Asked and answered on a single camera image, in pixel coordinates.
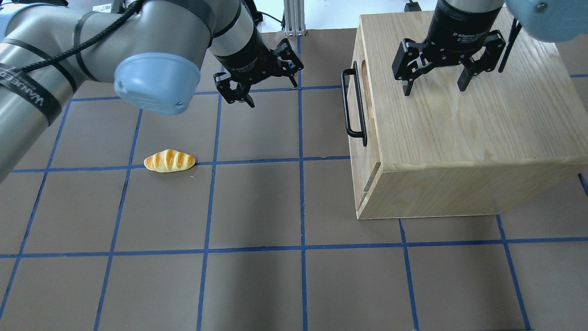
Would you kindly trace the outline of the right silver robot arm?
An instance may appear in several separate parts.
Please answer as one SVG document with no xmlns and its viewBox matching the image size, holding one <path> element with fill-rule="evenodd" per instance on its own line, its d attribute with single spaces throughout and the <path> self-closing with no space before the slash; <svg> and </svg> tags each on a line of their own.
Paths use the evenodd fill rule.
<svg viewBox="0 0 588 331">
<path fill-rule="evenodd" d="M 439 0 L 422 42 L 403 39 L 391 65 L 409 96 L 414 81 L 435 68 L 464 67 L 457 85 L 508 62 L 521 30 L 543 42 L 564 42 L 588 31 L 585 0 Z"/>
</svg>

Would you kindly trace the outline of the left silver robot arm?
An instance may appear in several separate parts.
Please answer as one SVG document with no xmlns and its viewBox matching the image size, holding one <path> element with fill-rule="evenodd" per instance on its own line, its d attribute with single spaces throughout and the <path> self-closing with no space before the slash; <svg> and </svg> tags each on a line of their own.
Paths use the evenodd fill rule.
<svg viewBox="0 0 588 331">
<path fill-rule="evenodd" d="M 113 84 L 143 110 L 186 111 L 209 52 L 224 67 L 215 87 L 254 107 L 250 88 L 295 75 L 288 39 L 272 50 L 242 0 L 135 0 L 124 13 L 82 12 L 67 2 L 1 6 L 1 178 L 52 126 L 86 81 Z"/>
</svg>

